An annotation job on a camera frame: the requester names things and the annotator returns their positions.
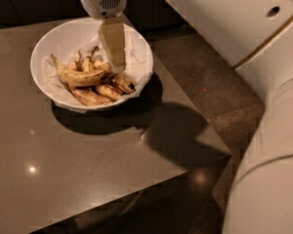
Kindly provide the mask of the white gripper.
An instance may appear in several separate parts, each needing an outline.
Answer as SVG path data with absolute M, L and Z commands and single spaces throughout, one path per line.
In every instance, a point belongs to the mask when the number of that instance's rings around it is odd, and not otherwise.
M 103 20 L 99 38 L 109 64 L 116 73 L 125 70 L 124 24 L 118 18 L 126 8 L 127 0 L 80 0 L 84 10 L 95 20 Z

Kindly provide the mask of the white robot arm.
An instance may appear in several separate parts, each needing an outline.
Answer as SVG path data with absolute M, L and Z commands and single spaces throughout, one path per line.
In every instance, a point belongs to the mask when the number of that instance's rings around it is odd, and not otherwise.
M 266 108 L 238 166 L 221 226 L 193 234 L 293 234 L 293 0 L 164 0 L 250 85 Z M 128 0 L 149 20 L 150 0 Z

